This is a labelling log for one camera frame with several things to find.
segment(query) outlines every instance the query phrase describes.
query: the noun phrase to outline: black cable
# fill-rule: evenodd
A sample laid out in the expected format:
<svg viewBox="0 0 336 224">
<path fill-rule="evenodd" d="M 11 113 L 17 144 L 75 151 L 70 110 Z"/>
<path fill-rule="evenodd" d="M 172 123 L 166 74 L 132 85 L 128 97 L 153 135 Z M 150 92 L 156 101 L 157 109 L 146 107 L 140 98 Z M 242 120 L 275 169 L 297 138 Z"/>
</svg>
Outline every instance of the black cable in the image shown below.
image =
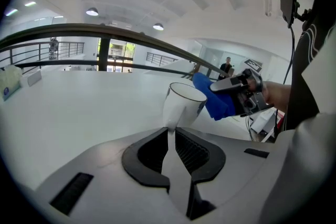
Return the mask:
<svg viewBox="0 0 336 224">
<path fill-rule="evenodd" d="M 284 82 L 283 84 L 285 85 L 286 83 L 286 79 L 287 79 L 287 75 L 289 73 L 289 70 L 290 68 L 292 67 L 292 64 L 293 64 L 293 57 L 294 57 L 294 52 L 295 52 L 295 35 L 294 35 L 294 31 L 293 31 L 293 28 L 292 26 L 290 26 L 290 31 L 292 33 L 292 55 L 290 56 L 290 61 L 289 61 L 289 66 L 288 66 L 288 69 L 287 69 L 287 72 L 286 72 L 286 75 L 285 75 L 285 79 L 284 79 Z M 278 131 L 278 109 L 275 113 L 275 126 L 274 126 L 274 134 L 276 135 L 277 131 Z"/>
<path fill-rule="evenodd" d="M 250 116 L 245 117 L 245 125 L 248 130 L 248 133 L 250 134 L 251 141 L 254 141 L 252 134 L 251 134 L 251 128 L 250 128 Z"/>
</svg>

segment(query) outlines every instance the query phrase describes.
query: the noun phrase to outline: hand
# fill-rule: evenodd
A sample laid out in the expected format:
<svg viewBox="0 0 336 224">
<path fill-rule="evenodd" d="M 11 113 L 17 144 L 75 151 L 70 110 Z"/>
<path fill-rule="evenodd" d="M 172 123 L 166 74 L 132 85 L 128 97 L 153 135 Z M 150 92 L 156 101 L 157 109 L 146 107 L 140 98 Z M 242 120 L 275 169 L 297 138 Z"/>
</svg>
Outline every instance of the hand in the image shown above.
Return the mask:
<svg viewBox="0 0 336 224">
<path fill-rule="evenodd" d="M 248 84 L 248 89 L 251 91 L 251 92 L 254 92 L 256 91 L 256 81 L 253 80 L 253 79 L 247 79 L 247 84 Z M 263 87 L 262 87 L 262 94 L 264 96 L 264 99 L 265 99 L 265 102 L 266 103 L 269 103 L 269 91 L 267 89 L 267 84 L 264 82 L 263 83 Z"/>
</svg>

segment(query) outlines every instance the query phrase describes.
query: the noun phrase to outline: white table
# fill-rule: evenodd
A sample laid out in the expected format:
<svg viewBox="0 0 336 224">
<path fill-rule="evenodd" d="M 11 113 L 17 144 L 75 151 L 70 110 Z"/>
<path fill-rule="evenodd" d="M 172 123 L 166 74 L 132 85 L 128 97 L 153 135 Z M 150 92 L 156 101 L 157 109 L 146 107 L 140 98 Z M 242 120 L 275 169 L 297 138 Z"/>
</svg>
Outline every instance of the white table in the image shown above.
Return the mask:
<svg viewBox="0 0 336 224">
<path fill-rule="evenodd" d="M 162 127 L 163 102 L 172 82 L 192 85 L 186 79 L 138 73 L 47 73 L 0 104 L 0 145 L 10 172 L 35 190 L 96 144 Z M 229 120 L 212 120 L 206 109 L 191 127 L 249 139 Z"/>
</svg>

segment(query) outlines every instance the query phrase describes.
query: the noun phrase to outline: white cup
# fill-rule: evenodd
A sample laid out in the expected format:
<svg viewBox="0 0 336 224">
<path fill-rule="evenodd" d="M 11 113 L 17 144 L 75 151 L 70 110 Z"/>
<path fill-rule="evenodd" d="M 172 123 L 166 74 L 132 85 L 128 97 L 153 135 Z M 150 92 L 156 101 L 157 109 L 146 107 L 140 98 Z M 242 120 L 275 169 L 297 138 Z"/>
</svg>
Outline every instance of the white cup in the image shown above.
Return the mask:
<svg viewBox="0 0 336 224">
<path fill-rule="evenodd" d="M 169 85 L 163 105 L 163 123 L 169 131 L 177 126 L 188 127 L 197 118 L 207 97 L 198 89 L 187 84 L 173 82 Z"/>
</svg>

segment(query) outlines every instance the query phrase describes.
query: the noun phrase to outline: ceiling light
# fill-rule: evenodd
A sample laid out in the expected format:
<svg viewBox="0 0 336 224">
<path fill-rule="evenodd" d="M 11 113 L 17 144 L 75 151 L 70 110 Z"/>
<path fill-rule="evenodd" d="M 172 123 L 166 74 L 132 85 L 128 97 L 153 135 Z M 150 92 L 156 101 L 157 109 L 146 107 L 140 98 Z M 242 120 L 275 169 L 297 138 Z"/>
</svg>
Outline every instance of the ceiling light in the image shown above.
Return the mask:
<svg viewBox="0 0 336 224">
<path fill-rule="evenodd" d="M 6 16 L 10 16 L 10 15 L 12 15 L 12 14 L 15 13 L 15 12 L 17 12 L 17 9 L 14 9 L 14 10 L 12 10 L 11 12 L 7 13 Z"/>
<path fill-rule="evenodd" d="M 86 11 L 86 14 L 90 16 L 98 16 L 98 10 L 96 8 L 89 8 Z"/>
<path fill-rule="evenodd" d="M 163 31 L 163 25 L 160 23 L 153 25 L 153 28 L 159 31 Z"/>
<path fill-rule="evenodd" d="M 32 2 L 29 2 L 29 3 L 25 4 L 25 6 L 26 6 L 26 7 L 29 7 L 29 6 L 33 6 L 33 5 L 35 5 L 35 4 L 36 4 L 36 2 L 32 1 Z"/>
</svg>

